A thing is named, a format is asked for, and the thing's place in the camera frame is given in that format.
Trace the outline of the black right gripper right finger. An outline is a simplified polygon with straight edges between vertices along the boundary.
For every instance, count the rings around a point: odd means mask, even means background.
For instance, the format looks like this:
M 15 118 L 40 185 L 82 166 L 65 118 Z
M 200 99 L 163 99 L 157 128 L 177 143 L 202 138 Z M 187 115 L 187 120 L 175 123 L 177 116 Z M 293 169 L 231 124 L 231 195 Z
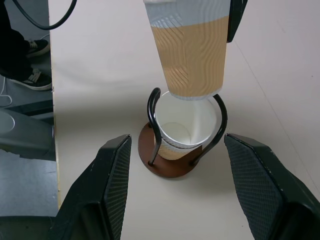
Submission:
M 318 240 L 320 202 L 267 145 L 224 136 L 236 195 L 256 240 Z

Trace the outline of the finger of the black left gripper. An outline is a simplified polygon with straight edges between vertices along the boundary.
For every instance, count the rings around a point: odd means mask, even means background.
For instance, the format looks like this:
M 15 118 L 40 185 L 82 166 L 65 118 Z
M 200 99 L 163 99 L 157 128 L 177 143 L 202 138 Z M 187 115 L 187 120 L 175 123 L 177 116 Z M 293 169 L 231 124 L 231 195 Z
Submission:
M 242 20 L 248 0 L 231 0 L 228 18 L 227 43 L 231 43 Z

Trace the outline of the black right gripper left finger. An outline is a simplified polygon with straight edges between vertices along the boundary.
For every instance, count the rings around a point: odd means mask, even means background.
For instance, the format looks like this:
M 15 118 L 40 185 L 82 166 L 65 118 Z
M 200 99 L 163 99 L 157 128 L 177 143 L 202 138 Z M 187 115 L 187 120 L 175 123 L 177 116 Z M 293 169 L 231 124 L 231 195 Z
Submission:
M 65 196 L 50 240 L 119 240 L 128 196 L 132 137 L 107 141 Z

